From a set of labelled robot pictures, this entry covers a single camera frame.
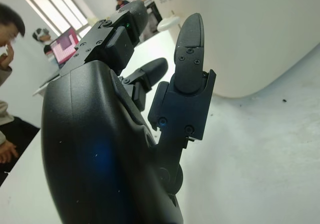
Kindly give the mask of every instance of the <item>laptop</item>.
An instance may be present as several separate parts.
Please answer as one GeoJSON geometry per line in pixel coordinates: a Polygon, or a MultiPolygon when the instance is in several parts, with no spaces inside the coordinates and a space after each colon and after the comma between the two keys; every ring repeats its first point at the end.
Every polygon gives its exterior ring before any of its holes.
{"type": "Polygon", "coordinates": [[[60,69],[74,55],[78,43],[76,31],[71,27],[50,44],[60,69]]]}

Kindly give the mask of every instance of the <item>white tabletop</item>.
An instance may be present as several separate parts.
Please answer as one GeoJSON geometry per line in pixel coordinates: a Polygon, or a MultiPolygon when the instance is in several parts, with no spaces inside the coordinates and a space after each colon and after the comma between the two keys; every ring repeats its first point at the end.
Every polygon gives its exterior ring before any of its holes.
{"type": "MultiPolygon", "coordinates": [[[[163,56],[169,80],[174,47],[169,33],[156,35],[136,48],[124,76],[163,56]]],[[[203,141],[189,143],[181,157],[177,198],[185,224],[320,223],[319,74],[317,47],[256,95],[213,96],[203,141]]],[[[147,95],[145,118],[155,89],[147,95]]],[[[38,134],[0,188],[0,223],[61,223],[40,142],[38,134]]]]}

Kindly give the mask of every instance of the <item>person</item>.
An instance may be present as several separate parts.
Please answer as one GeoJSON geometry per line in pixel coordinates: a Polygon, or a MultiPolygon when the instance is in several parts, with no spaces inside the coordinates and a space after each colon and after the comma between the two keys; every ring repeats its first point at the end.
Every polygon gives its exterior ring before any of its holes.
{"type": "Polygon", "coordinates": [[[115,9],[118,10],[121,7],[125,6],[127,3],[129,3],[129,1],[127,0],[116,0],[118,2],[118,4],[116,5],[115,9]]]}
{"type": "Polygon", "coordinates": [[[51,35],[49,34],[49,30],[46,28],[37,28],[36,31],[32,34],[32,37],[42,43],[44,45],[44,53],[45,55],[48,55],[52,53],[52,49],[50,44],[52,43],[51,35]]]}
{"type": "MultiPolygon", "coordinates": [[[[6,53],[0,56],[0,86],[10,76],[14,50],[11,42],[20,33],[25,35],[26,28],[22,18],[10,7],[0,3],[0,47],[6,46],[6,53]]],[[[0,101],[0,185],[4,173],[12,167],[35,137],[39,128],[14,117],[7,112],[8,104],[0,101]]]]}

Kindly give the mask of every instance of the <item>white device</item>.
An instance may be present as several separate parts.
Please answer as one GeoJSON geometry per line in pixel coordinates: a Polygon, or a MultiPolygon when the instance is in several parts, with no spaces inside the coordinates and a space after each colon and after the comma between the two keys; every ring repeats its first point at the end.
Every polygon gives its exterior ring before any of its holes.
{"type": "Polygon", "coordinates": [[[158,30],[174,42],[192,13],[203,17],[204,69],[214,93],[244,97],[263,89],[320,43],[320,0],[154,0],[158,30]]]}

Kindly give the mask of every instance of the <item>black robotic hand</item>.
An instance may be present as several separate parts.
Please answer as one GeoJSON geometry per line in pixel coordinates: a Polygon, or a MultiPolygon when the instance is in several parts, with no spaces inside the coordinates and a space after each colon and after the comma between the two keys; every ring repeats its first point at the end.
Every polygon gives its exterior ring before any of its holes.
{"type": "Polygon", "coordinates": [[[203,24],[194,14],[178,38],[175,75],[160,83],[149,113],[161,129],[156,144],[140,111],[165,59],[118,77],[147,17],[137,1],[99,21],[46,90],[42,157],[65,224],[183,223],[179,160],[188,140],[202,139],[216,75],[202,71],[203,24]]]}

